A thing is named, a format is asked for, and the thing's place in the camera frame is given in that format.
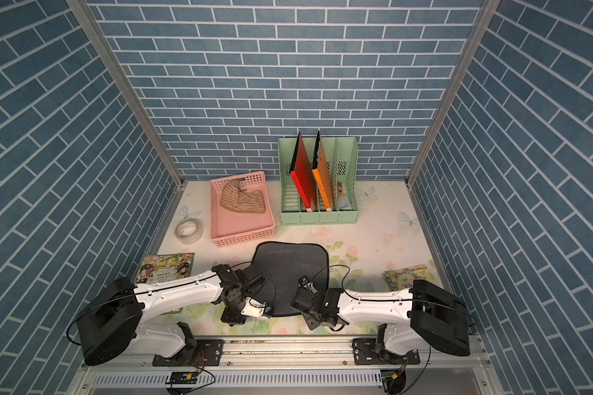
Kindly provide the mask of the brown striped dishcloth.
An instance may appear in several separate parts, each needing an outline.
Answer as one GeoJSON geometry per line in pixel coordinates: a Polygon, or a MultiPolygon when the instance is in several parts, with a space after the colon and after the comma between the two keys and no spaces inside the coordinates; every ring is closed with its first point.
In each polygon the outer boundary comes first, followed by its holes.
{"type": "Polygon", "coordinates": [[[265,198],[261,191],[249,192],[243,189],[237,179],[229,181],[222,189],[220,206],[230,212],[263,214],[266,212],[265,198]]]}

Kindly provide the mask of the pink and grey dishcloth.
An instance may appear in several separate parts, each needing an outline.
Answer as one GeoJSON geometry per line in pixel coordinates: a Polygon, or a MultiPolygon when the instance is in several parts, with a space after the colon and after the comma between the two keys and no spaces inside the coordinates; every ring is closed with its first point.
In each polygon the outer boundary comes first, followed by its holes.
{"type": "Polygon", "coordinates": [[[329,254],[318,244],[292,244],[268,241],[257,246],[253,261],[262,265],[265,284],[255,299],[274,307],[273,317],[298,315],[289,307],[298,281],[308,277],[317,291],[324,293],[329,281],[329,254]]]}

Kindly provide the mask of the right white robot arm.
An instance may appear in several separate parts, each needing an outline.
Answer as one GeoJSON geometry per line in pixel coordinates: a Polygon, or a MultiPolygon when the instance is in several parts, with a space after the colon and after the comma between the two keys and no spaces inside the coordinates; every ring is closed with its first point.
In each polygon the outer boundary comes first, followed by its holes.
{"type": "Polygon", "coordinates": [[[397,365],[403,355],[426,346],[447,355],[470,355],[471,315],[465,301],[426,280],[415,280],[400,291],[329,288],[321,294],[301,279],[290,307],[301,313],[311,330],[378,323],[373,352],[386,365],[397,365]]]}

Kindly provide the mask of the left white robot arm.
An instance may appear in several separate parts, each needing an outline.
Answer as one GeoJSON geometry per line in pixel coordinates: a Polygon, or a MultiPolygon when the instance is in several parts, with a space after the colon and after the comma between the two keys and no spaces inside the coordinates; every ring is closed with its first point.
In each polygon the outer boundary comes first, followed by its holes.
{"type": "Polygon", "coordinates": [[[189,324],[156,325],[153,318],[193,304],[223,304],[222,321],[242,325],[246,301],[265,284],[260,266],[222,264],[179,280],[113,281],[74,320],[84,362],[102,365],[121,355],[151,355],[157,366],[197,365],[201,351],[189,324]]]}

